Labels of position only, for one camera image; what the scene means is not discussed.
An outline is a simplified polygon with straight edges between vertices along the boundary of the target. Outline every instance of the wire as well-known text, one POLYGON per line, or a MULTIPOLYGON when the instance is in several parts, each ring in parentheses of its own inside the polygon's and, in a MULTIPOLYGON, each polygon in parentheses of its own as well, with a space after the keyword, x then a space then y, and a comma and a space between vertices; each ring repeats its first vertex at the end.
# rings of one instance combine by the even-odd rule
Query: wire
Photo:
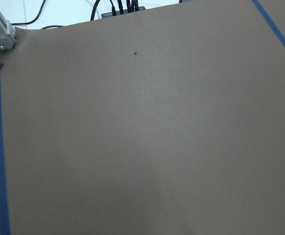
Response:
POLYGON ((45 26, 41 29, 46 29, 46 28, 57 28, 57 27, 63 27, 63 25, 49 25, 49 26, 45 26))
POLYGON ((134 3, 135 3, 135 0, 132 0, 132 12, 134 12, 134 3))
POLYGON ((32 23, 34 23, 34 22, 39 18, 40 14, 41 14, 41 12, 42 12, 42 10, 43 10, 44 4, 45 4, 45 0, 44 0, 44 1, 42 2, 42 4, 41 4, 40 10, 39 10, 39 12, 38 12, 38 15, 37 15, 37 16, 35 17, 35 19, 33 19, 32 21, 30 21, 30 22, 25 22, 25 23, 12 23, 12 25, 27 25, 27 24, 32 24, 32 23))
POLYGON ((122 0, 117 0, 120 15, 124 14, 122 0))
POLYGON ((138 0, 135 0, 135 1, 134 1, 134 11, 139 11, 138 0))
POLYGON ((113 15, 113 16, 117 16, 117 13, 116 13, 116 10, 115 10, 115 6, 114 6, 112 0, 110 0, 110 2, 111 2, 111 4, 112 4, 112 15, 113 15))
POLYGON ((100 0, 96 0, 93 8, 92 8, 92 13, 91 13, 91 18, 90 20, 93 21, 94 20, 94 15, 95 15, 95 11, 97 10, 98 4, 99 4, 100 0))
POLYGON ((131 13, 132 12, 131 0, 126 0, 126 4, 127 4, 127 12, 131 13))

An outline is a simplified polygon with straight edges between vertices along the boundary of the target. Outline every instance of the white surface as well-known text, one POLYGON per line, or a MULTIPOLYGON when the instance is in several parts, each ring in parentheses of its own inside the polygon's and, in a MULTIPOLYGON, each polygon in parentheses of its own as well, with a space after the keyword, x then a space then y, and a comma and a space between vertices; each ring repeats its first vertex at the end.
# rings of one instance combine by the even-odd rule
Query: white surface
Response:
MULTIPOLYGON (((0 11, 11 23, 23 23, 33 20, 39 12, 43 0, 0 0, 0 11)), ((95 0, 46 0, 40 17, 30 25, 19 25, 21 28, 40 29, 48 25, 70 25, 90 20, 95 0)), ((147 9, 178 3, 179 0, 140 0, 139 6, 147 9)), ((118 10, 117 0, 113 0, 118 10)), ((124 9, 126 0, 122 0, 124 9)), ((102 13, 111 11, 109 0, 101 0, 95 19, 101 18, 102 13)))

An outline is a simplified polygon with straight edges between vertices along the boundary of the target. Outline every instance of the bolt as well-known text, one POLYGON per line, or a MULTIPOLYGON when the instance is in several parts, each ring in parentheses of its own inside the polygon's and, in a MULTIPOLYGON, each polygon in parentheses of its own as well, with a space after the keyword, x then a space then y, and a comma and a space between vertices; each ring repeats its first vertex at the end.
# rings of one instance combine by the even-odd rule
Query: bolt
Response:
POLYGON ((6 51, 6 47, 5 46, 0 46, 0 51, 6 51))

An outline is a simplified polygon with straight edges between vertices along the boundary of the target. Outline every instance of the black plug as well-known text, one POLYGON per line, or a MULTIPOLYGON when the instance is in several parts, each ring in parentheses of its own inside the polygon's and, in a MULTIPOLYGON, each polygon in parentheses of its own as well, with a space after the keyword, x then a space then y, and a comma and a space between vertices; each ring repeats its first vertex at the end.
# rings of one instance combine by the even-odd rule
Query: black plug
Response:
POLYGON ((113 16, 117 16, 117 13, 116 13, 116 10, 115 10, 115 6, 114 6, 112 0, 110 0, 110 2, 111 2, 111 4, 112 4, 112 15, 113 15, 113 16))
POLYGON ((132 12, 134 12, 134 3, 135 3, 135 0, 132 0, 132 12))
POLYGON ((118 3, 118 8, 119 8, 119 13, 121 15, 123 15, 124 14, 124 9, 123 9, 122 0, 117 0, 117 3, 118 3))
POLYGON ((126 0, 128 13, 132 12, 131 0, 126 0))
POLYGON ((134 11, 139 11, 138 0, 135 0, 135 1, 134 1, 134 11))

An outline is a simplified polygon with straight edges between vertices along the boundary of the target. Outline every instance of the gray paper sheet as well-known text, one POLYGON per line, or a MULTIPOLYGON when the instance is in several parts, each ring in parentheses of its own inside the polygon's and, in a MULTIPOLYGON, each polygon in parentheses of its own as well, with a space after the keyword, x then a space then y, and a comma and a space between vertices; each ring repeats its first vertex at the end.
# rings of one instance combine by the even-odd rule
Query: gray paper sheet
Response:
POLYGON ((252 1, 17 39, 0 54, 13 235, 285 234, 285 49, 252 1))

